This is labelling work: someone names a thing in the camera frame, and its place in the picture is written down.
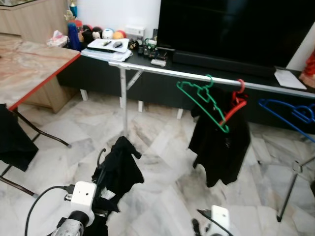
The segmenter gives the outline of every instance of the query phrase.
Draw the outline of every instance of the black clothing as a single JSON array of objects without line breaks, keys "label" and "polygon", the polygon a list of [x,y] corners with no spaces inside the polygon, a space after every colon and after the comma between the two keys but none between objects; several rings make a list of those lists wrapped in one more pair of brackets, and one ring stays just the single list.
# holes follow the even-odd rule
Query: black clothing
[{"label": "black clothing", "polygon": [[120,198],[128,192],[135,183],[143,183],[144,179],[133,157],[140,159],[141,154],[125,136],[121,136],[112,146],[111,152],[106,156],[100,168],[96,168],[92,181],[98,180],[101,170],[106,174],[97,185],[100,189],[105,186]]},{"label": "black clothing", "polygon": [[0,160],[26,171],[38,148],[5,104],[0,104]]},{"label": "black clothing", "polygon": [[[97,185],[92,209],[107,211],[107,217],[112,211],[119,212],[117,204],[123,195],[134,184],[144,182],[131,154],[137,159],[141,157],[131,142],[125,136],[121,136],[112,146],[111,152],[106,156],[100,168],[96,168],[92,176],[92,181]],[[115,193],[110,200],[100,196],[105,187]],[[86,228],[84,236],[108,235],[107,217],[96,215],[94,222]]]},{"label": "black clothing", "polygon": [[[232,93],[219,88],[211,88],[209,93],[222,112],[230,111]],[[211,101],[209,103],[199,101],[199,103],[217,122],[221,121],[221,116],[217,110],[214,110]],[[227,121],[228,133],[224,133],[197,105],[192,109],[191,115],[200,116],[189,145],[189,148],[198,154],[193,167],[195,168],[197,164],[203,165],[208,187],[214,186],[219,179],[224,184],[234,182],[251,141],[249,127],[243,118],[242,110],[236,112]]]}]

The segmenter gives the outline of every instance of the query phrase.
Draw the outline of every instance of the plastic hanger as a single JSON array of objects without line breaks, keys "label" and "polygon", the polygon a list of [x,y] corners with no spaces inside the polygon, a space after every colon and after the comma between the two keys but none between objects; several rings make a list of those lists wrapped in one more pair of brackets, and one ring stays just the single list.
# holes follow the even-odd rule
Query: plastic hanger
[{"label": "plastic hanger", "polygon": [[237,111],[239,111],[241,108],[245,107],[247,105],[247,101],[244,98],[238,97],[239,94],[242,94],[245,90],[245,82],[244,80],[238,79],[239,82],[241,82],[241,90],[234,91],[232,93],[232,109],[226,113],[225,115],[225,121],[221,121],[220,125],[226,123]]},{"label": "plastic hanger", "polygon": [[192,101],[194,101],[194,103],[196,103],[212,120],[213,122],[224,132],[224,133],[228,133],[229,132],[229,128],[227,125],[220,125],[213,117],[212,115],[210,115],[206,109],[204,109],[202,107],[202,105],[200,105],[191,95],[189,95],[185,90],[184,90],[184,85],[189,85],[190,87],[194,87],[194,88],[197,88],[197,95],[203,100],[205,101],[206,103],[209,103],[210,101],[213,102],[213,107],[219,112],[220,116],[222,117],[222,120],[224,121],[225,123],[225,117],[223,115],[223,112],[221,111],[221,109],[217,106],[217,102],[214,100],[214,98],[209,94],[209,88],[212,87],[213,85],[213,80],[212,80],[212,77],[211,75],[206,75],[208,76],[211,80],[210,80],[210,84],[209,85],[206,85],[206,86],[198,86],[198,85],[195,85],[195,84],[192,84],[190,82],[181,82],[181,81],[178,81],[176,86],[184,93],[186,94]]},{"label": "plastic hanger", "polygon": [[302,122],[304,122],[306,124],[310,124],[313,122],[315,123],[314,112],[312,111],[312,108],[315,107],[315,103],[313,103],[307,107],[307,106],[293,106],[293,105],[288,104],[286,102],[282,102],[282,101],[278,101],[278,100],[274,100],[274,99],[260,99],[258,101],[258,104],[262,108],[266,109],[267,111],[269,111],[270,113],[272,113],[276,117],[280,118],[282,121],[284,121],[285,123],[287,123],[288,125],[290,125],[294,129],[296,129],[301,134],[303,134],[305,137],[307,137],[308,139],[310,139],[312,142],[315,143],[315,139],[313,139],[310,135],[308,135],[307,133],[302,131],[300,128],[298,128],[297,126],[292,124],[290,121],[286,120],[285,118],[283,118],[282,116],[278,115],[276,112],[274,112],[273,110],[268,108],[267,107],[268,103],[277,103],[277,104],[281,104],[281,105],[284,105],[284,106],[291,108],[292,109],[292,115],[299,118]]}]

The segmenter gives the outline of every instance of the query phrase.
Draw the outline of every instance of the marble floor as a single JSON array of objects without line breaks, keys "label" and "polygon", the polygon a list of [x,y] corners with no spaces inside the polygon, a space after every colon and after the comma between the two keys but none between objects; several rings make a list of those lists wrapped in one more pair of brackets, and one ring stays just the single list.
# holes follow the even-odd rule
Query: marble floor
[{"label": "marble floor", "polygon": [[[121,213],[110,216],[110,236],[192,236],[191,219],[205,223],[197,208],[226,207],[234,236],[315,236],[315,198],[309,182],[315,163],[298,177],[282,223],[276,213],[283,202],[295,159],[315,154],[315,146],[299,133],[250,124],[252,143],[238,180],[207,188],[202,167],[192,168],[195,154],[187,149],[195,123],[189,112],[176,119],[177,109],[145,104],[139,113],[128,101],[129,139],[143,153],[136,163],[145,182],[136,184],[120,201]],[[123,112],[117,97],[89,93],[84,102],[74,97],[59,113],[23,105],[21,113],[42,130],[72,144],[67,148],[40,136],[28,170],[12,168],[6,177],[40,193],[53,185],[91,180],[99,151],[107,152],[121,135]],[[21,123],[33,137],[35,133]],[[6,165],[0,162],[0,171]],[[62,190],[50,191],[36,205],[29,235],[49,234],[69,214]],[[0,182],[0,235],[21,236],[34,198]]]}]

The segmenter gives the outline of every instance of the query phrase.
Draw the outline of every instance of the stuffed toy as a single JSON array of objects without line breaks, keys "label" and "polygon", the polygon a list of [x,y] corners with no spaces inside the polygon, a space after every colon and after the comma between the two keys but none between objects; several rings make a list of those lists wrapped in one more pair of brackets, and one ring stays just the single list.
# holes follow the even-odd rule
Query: stuffed toy
[{"label": "stuffed toy", "polygon": [[113,39],[122,39],[126,38],[126,33],[123,32],[122,30],[118,30],[113,34]]},{"label": "stuffed toy", "polygon": [[103,39],[113,39],[113,34],[114,34],[114,31],[112,29],[106,28],[105,30],[103,30],[102,38]]},{"label": "stuffed toy", "polygon": [[92,27],[89,25],[83,25],[82,36],[85,43],[91,43],[93,41]]},{"label": "stuffed toy", "polygon": [[92,30],[93,39],[102,38],[102,28],[95,26]]},{"label": "stuffed toy", "polygon": [[129,49],[133,51],[133,50],[138,50],[138,48],[139,48],[138,40],[131,39],[129,42]]}]

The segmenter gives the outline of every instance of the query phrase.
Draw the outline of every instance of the tv screen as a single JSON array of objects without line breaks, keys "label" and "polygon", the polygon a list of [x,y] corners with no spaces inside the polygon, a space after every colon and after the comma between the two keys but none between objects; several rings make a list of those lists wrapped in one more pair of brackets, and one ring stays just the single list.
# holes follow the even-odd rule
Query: tv screen
[{"label": "tv screen", "polygon": [[286,67],[315,21],[315,0],[161,0],[157,45]]}]

